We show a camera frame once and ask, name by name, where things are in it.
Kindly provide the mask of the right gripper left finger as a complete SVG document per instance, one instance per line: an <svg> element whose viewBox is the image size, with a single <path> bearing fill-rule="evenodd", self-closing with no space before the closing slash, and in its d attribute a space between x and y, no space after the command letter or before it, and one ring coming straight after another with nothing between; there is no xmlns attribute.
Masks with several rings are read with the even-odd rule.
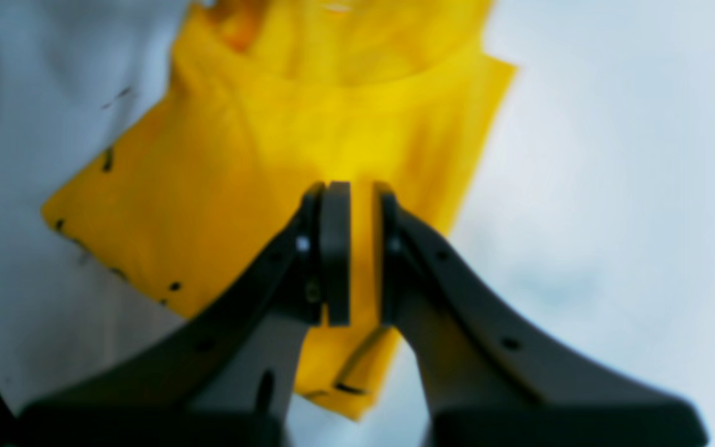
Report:
<svg viewBox="0 0 715 447"><path fill-rule="evenodd" d="M295 215L199 316L104 373L30 404L23 446L281 446L309 329L350 323L350 186Z"/></svg>

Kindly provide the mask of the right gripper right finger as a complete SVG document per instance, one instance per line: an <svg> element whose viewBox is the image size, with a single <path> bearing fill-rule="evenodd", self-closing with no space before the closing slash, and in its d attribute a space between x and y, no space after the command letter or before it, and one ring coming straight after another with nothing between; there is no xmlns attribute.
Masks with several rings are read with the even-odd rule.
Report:
<svg viewBox="0 0 715 447"><path fill-rule="evenodd" d="M414 351L429 446L707 445L689 402L542 331L383 182L374 240L380 322Z"/></svg>

